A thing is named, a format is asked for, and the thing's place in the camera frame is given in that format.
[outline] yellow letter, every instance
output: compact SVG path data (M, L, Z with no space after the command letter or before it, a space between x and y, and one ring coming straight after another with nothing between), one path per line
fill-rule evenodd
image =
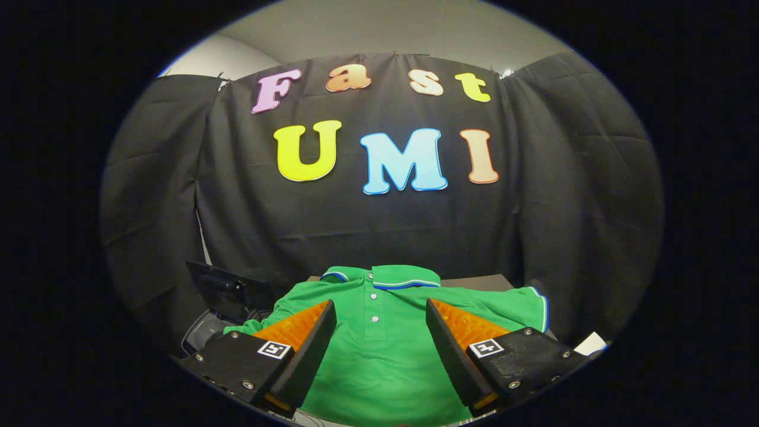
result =
M471 99L486 103L490 101L490 95L480 92L480 86L485 86L485 82L478 79L472 73L457 74L454 76L456 80L461 81L464 86L464 93Z
M274 132L277 140L277 167L279 173L291 181L313 181L328 174L335 167L336 134L342 127L337 120L318 122L313 126L319 132L319 159L316 163L301 163L301 135L306 128L300 125L288 126Z
M434 96L442 95L442 86L437 83L440 78L432 71L411 70L408 72L408 76L412 79L411 87L417 92Z
M361 89L369 86L372 79L367 77L367 68L361 64L349 64L337 67L329 72L332 77L327 81L327 90L341 92L346 89Z

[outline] letter m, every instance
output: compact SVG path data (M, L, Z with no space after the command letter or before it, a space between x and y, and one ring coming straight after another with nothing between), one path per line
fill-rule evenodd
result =
M411 187L417 191L442 190L448 181L440 173L437 157L437 129L417 129L411 133L403 153L387 134L369 134L361 138L361 145L367 149L369 182L364 193L381 195L390 190L383 176L383 170L398 190L406 188L411 169L416 168L416 177Z

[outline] white paper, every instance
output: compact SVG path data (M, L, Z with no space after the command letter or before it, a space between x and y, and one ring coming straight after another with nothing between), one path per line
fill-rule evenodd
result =
M601 337L598 336L595 332L593 332L588 338L585 338L585 341L580 343L577 348L575 348L575 351L577 353L589 356L592 352L603 350L606 348L606 343L601 339Z

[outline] black monitor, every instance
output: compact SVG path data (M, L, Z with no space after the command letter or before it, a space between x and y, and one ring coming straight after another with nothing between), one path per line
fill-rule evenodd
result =
M222 318L243 324L251 313L270 311L274 307L274 296L268 283L191 261L187 261L187 268L209 310Z

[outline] green polo shirt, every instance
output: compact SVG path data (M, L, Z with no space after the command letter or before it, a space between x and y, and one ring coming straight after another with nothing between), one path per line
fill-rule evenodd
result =
M331 299L337 325L301 410L361 427L437 427L469 419L471 413L458 399L427 329L428 298L509 331L548 328L547 301L535 288L443 288L430 270L383 265L332 267L318 282L295 285L262 322L247 321L224 333L254 334Z

